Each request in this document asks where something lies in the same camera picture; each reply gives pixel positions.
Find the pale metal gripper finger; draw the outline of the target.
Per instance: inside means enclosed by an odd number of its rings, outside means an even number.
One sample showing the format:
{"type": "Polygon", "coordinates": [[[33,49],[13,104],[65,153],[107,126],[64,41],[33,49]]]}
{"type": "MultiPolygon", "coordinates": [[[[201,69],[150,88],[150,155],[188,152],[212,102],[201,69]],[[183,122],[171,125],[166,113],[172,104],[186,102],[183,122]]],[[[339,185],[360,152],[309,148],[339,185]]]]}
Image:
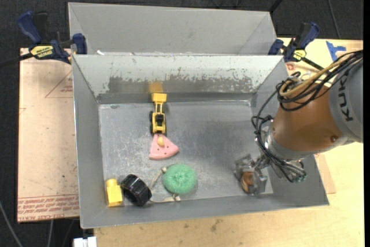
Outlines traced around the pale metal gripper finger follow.
{"type": "Polygon", "coordinates": [[[246,192],[249,194],[261,194],[265,192],[267,177],[259,170],[245,173],[246,192]]]}
{"type": "Polygon", "coordinates": [[[254,172],[255,161],[251,154],[247,154],[235,161],[234,175],[237,180],[241,180],[245,172],[254,172]]]}

